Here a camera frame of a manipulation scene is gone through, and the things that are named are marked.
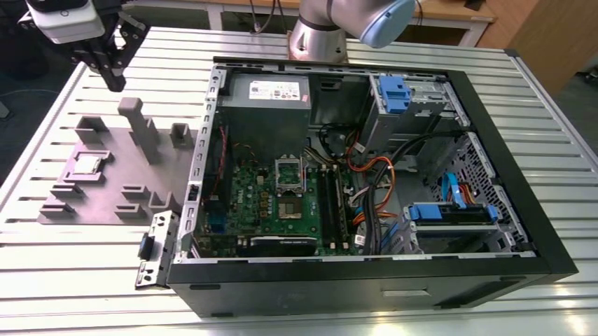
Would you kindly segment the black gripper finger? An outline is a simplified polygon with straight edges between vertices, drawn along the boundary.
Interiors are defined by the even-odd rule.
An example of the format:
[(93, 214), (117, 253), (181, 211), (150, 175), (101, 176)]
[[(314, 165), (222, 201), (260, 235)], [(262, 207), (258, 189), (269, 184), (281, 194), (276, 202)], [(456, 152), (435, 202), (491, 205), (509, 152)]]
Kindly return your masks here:
[(136, 55), (150, 28), (148, 24), (133, 18), (122, 11), (118, 12), (117, 23), (120, 24), (118, 32), (124, 44), (121, 47), (116, 48), (116, 54), (112, 58), (113, 61), (110, 71), (114, 79), (114, 84), (110, 88), (112, 91), (121, 91), (124, 89), (126, 80), (122, 72)]
[(117, 77), (113, 75), (110, 60), (105, 48), (98, 41), (77, 41), (73, 53), (88, 67), (100, 74), (109, 91), (117, 91)]

